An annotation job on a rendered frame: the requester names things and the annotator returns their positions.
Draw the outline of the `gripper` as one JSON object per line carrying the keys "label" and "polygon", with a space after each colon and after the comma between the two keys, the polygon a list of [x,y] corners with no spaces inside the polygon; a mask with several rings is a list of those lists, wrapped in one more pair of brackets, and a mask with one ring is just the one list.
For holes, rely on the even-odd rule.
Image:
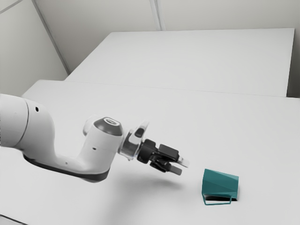
{"label": "gripper", "polygon": [[171,165],[169,161],[161,159],[161,156],[183,167],[189,167],[189,161],[180,156],[178,150],[163,144],[160,144],[157,149],[156,143],[150,139],[145,139],[142,142],[137,155],[137,160],[144,164],[151,161],[150,166],[163,173],[170,172],[176,175],[182,174],[182,170],[180,168]]}

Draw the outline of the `teal faceted mug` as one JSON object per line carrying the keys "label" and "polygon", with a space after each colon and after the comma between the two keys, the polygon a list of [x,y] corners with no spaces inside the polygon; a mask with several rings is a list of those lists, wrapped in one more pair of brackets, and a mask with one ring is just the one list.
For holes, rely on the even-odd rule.
{"label": "teal faceted mug", "polygon": [[[204,205],[227,205],[238,200],[239,176],[204,169],[202,177],[202,198]],[[227,198],[224,203],[208,203],[206,197]]]}

